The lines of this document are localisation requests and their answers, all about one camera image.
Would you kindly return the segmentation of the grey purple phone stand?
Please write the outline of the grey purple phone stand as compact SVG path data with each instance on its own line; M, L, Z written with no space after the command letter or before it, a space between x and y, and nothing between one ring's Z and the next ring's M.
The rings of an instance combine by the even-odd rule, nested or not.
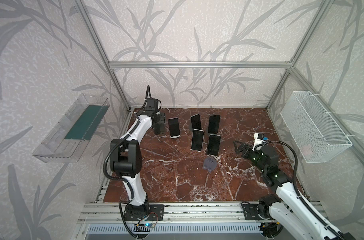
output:
M215 170L216 166L217 159L213 156L209 156L204 159L202 168L211 173L213 170Z

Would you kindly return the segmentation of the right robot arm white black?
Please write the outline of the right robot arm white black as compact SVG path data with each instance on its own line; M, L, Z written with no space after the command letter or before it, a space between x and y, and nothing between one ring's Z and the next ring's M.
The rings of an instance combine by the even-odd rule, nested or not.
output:
M259 214L263 219L279 222L297 240L353 240L305 198L296 185L296 172L287 176L279 168L279 154L270 141L256 140L254 146L234 141L235 152L250 160L261 171L265 184L273 194L259 200Z

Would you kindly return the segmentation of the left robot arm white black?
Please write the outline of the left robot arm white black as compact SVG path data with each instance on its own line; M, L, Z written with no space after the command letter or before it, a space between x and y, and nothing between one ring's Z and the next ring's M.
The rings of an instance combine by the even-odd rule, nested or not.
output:
M148 208L148 196L140 177L143 165L140 143L149 129L153 129L155 135L165 133L166 117L161 108L161 101L152 97L151 88L147 86L145 101L135 113L135 122L121 138L111 141L103 163L104 176L124 183L129 197L126 203L134 208Z

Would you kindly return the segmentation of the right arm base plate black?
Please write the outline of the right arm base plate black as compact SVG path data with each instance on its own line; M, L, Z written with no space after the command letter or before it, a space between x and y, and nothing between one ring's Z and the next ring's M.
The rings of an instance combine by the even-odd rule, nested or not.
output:
M263 204L251 204L242 202L241 207L246 220L269 220L271 216L268 212L268 207Z

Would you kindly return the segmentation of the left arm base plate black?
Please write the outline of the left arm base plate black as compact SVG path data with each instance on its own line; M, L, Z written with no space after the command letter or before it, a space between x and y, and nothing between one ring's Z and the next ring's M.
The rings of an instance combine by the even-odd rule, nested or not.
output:
M141 205L133 206L127 205L124 210L125 221L135 221L147 218L150 221L162 221L164 218L165 206L164 205Z

